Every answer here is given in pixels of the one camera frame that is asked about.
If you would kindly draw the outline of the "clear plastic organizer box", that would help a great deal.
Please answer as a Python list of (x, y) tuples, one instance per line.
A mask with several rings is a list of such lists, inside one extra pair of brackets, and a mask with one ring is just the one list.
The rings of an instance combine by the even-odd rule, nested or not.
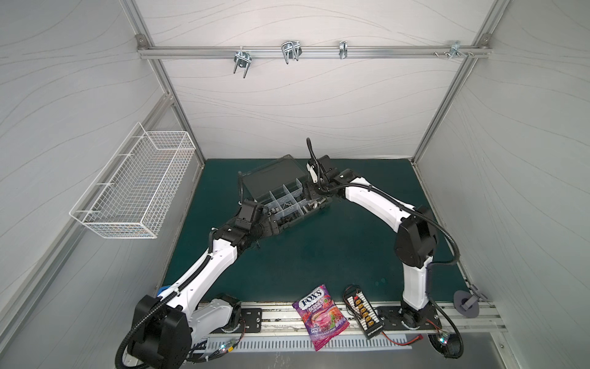
[(292, 155), (284, 155), (239, 172), (238, 193), (242, 200), (261, 204), (265, 234), (278, 235), (331, 205), (330, 198), (312, 195), (307, 181), (303, 167)]

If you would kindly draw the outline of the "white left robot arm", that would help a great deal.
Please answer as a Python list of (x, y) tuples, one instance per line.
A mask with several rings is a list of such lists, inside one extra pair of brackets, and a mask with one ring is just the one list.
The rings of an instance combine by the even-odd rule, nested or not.
[(267, 207), (244, 200), (220, 228), (212, 228), (201, 257), (174, 284), (156, 297), (144, 296), (135, 307), (130, 331), (115, 353), (115, 367), (124, 368), (124, 354), (139, 368), (179, 368), (190, 358), (194, 342), (227, 326), (239, 304), (216, 298), (199, 308), (204, 295), (256, 241), (277, 233)]

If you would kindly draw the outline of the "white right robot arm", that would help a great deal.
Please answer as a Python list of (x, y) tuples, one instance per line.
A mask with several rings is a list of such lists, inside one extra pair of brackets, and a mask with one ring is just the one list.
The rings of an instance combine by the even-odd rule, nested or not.
[(418, 315), (433, 306), (430, 272), (435, 266), (457, 264), (460, 251), (450, 233), (433, 219), (431, 209), (404, 203), (350, 169), (337, 169), (327, 155), (318, 158), (311, 153), (307, 170), (313, 192), (357, 204), (396, 233), (394, 253), (403, 265), (402, 311)]

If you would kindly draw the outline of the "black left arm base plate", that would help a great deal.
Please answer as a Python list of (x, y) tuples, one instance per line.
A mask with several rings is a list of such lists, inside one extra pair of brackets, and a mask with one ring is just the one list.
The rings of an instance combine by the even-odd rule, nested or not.
[(260, 333), (262, 328), (261, 308), (241, 309), (241, 330), (245, 333)]

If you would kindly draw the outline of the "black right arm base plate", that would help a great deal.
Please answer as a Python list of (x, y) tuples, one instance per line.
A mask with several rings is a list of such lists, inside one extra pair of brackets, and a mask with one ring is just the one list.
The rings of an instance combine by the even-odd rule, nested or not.
[(376, 313), (386, 331), (435, 331), (442, 327), (438, 311), (430, 303), (418, 311), (405, 303), (382, 305), (376, 308)]

